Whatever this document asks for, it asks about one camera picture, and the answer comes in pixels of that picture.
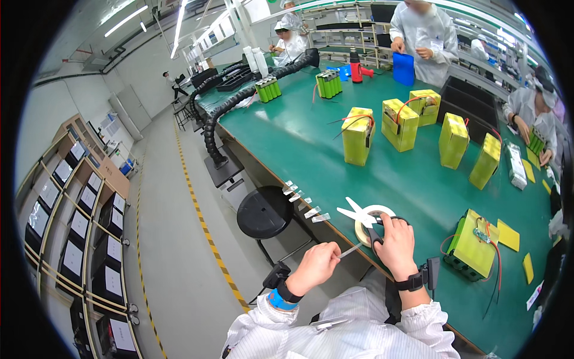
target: chair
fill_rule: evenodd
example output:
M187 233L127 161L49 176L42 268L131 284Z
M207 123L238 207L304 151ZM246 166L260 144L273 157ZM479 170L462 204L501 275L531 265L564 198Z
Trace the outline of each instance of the chair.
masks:
M313 235L313 232L311 232L311 229L309 229L305 222L295 213L294 204L289 202L289 196L283 194L283 189L278 186L257 188L241 201L237 211L237 224L239 228L242 232L257 241L257 245L259 245L265 259L267 259L267 262L269 262L271 266L274 266L275 262L273 262L269 256L262 241L275 237L283 232L291 223L292 219L303 228L311 239L287 254L280 259L280 261L289 258L304 246L311 243L311 241L317 244L320 243L315 235Z

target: black wrist strap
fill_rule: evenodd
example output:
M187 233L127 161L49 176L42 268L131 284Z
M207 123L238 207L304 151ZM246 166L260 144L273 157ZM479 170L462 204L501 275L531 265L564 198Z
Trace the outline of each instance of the black wrist strap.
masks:
M424 284L428 283L428 281L428 268L426 267L426 264L423 264L419 268L418 273L411 274L405 281L396 281L395 285L400 291L414 292L421 289Z
M284 280L279 282L279 285L277 286L277 293L279 293L284 301L289 303L299 303L299 300L303 298L303 296L296 296L295 294L289 292Z

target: black flexible fume extractor hose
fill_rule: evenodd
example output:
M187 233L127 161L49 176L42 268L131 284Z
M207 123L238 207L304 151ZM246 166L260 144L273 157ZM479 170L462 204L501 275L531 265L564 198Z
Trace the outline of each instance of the black flexible fume extractor hose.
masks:
M287 75L293 74L300 69L312 65L314 67L319 66L319 51L316 48L307 49L305 51L305 56L302 57L300 60L296 61L294 64L278 68L277 70L273 71L272 73L268 74L267 77L276 77L277 79L281 79ZM203 127L205 131L205 147L207 148L207 153L210 154L211 159L214 161L215 168L219 169L225 163L227 163L227 157L222 155L217 146L215 145L214 139L214 131L215 131L215 123L217 119L223 115L224 113L231 110L235 105L239 102L249 98L255 94L255 85L252 85L248 88L244 88L243 90L236 93L233 97L229 100L222 103L220 106L216 107L213 112L207 115L207 120L205 121L205 126Z

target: id badge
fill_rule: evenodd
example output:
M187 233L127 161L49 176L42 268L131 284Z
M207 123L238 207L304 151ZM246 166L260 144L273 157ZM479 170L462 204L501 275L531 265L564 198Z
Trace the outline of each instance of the id badge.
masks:
M441 40L431 40L430 49L432 51L442 51L444 49L444 41Z

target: gray floor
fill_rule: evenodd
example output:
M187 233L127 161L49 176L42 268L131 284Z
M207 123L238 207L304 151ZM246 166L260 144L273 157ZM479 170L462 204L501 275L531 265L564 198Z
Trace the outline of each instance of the gray floor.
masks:
M185 181L169 108L153 119L142 132L144 139L132 152L141 159L146 150L139 204L139 248L149 308L167 357L219 357L227 330L243 310L229 288L197 218ZM262 288L271 270L256 242L237 226L235 213L220 197L203 163L207 156L203 141L191 132L179 131L191 183L213 241L231 277L246 301ZM230 147L257 185L278 184L237 144ZM135 207L140 173L130 179L125 237L131 245L125 253L125 277L130 301L139 307L136 336L145 358L161 358L139 278L135 246ZM323 223L309 226L320 241L337 241L342 250L350 246ZM307 235L294 222L278 238L265 241L272 258L279 259ZM304 251L286 260L297 268ZM369 267L359 254L347 256L333 277L313 289L301 301L298 325L306 325L330 298L353 286Z

